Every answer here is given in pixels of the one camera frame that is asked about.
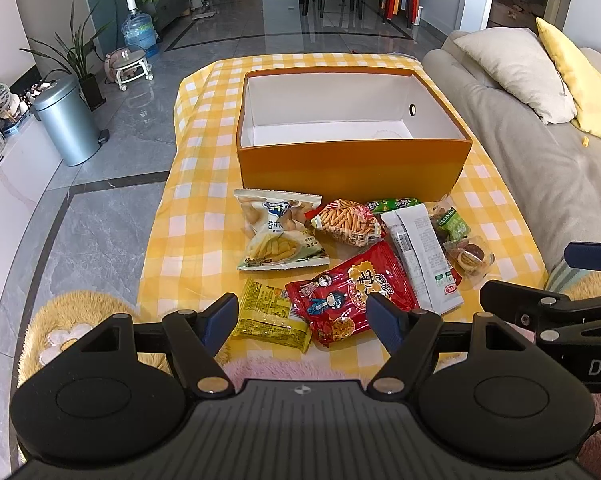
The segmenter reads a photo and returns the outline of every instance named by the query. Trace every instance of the fluffy yellow rug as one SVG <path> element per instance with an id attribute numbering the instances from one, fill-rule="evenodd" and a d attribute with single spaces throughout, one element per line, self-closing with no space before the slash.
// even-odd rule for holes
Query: fluffy yellow rug
<path id="1" fill-rule="evenodd" d="M 112 314 L 130 314 L 135 323 L 153 322 L 134 312 L 124 301 L 108 294 L 91 290 L 68 292 L 49 301 L 32 319 L 24 337 L 23 352 L 18 362 L 18 386 L 42 368 L 40 353 L 49 348 L 48 335 L 55 330 L 70 332 L 80 324 L 95 327 Z M 165 354 L 138 354 L 138 360 L 169 373 Z M 229 361 L 229 351 L 224 346 L 216 355 L 219 364 Z"/>
<path id="2" fill-rule="evenodd" d="M 601 272 L 593 271 L 586 274 L 570 288 L 562 291 L 572 300 L 586 300 L 601 296 Z"/>

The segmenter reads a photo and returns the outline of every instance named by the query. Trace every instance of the couch armrest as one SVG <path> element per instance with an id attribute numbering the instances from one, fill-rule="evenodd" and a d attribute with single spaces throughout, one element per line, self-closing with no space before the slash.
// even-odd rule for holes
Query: couch armrest
<path id="1" fill-rule="evenodd" d="M 467 71 L 474 76 L 474 78 L 476 78 L 476 81 L 482 84 L 482 86 L 486 86 L 488 88 L 501 88 L 500 84 L 494 81 L 492 77 L 483 70 L 481 65 L 474 61 L 470 56 L 465 54 L 456 46 L 456 43 L 454 43 L 454 40 L 462 38 L 467 34 L 467 32 L 454 30 L 449 36 L 447 36 L 447 39 L 443 43 L 441 49 L 451 54 L 456 61 L 463 65 Z"/>
<path id="2" fill-rule="evenodd" d="M 437 85 L 445 82 L 446 88 L 441 90 L 446 95 L 447 92 L 462 91 L 468 86 L 483 86 L 458 59 L 445 50 L 430 50 L 423 58 L 422 65 Z"/>

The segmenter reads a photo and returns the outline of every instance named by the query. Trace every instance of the yellow snack packet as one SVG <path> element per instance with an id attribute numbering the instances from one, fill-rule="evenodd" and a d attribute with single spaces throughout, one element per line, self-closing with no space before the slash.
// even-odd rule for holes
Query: yellow snack packet
<path id="1" fill-rule="evenodd" d="M 287 291 L 263 285 L 251 278 L 240 298 L 240 313 L 234 332 L 261 341 L 306 352 L 311 340 L 309 324 L 292 308 Z"/>

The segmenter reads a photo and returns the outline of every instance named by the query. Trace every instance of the blue water bottle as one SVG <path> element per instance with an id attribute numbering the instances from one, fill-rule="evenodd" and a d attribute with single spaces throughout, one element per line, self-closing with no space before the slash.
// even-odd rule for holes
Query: blue water bottle
<path id="1" fill-rule="evenodd" d="M 138 12 L 136 0 L 127 0 L 130 13 L 122 24 L 122 35 L 126 45 L 138 45 L 147 51 L 147 57 L 158 53 L 156 44 L 156 31 L 151 16 L 145 12 Z"/>

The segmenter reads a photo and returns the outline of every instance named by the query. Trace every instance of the cartoon character print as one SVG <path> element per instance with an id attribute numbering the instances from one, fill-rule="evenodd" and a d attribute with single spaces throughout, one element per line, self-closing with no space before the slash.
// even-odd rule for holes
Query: cartoon character print
<path id="1" fill-rule="evenodd" d="M 337 290 L 330 292 L 324 300 L 321 298 L 311 298 L 311 305 L 308 307 L 307 313 L 310 316 L 318 316 L 328 308 L 336 310 L 345 304 L 345 298 L 344 293 Z"/>

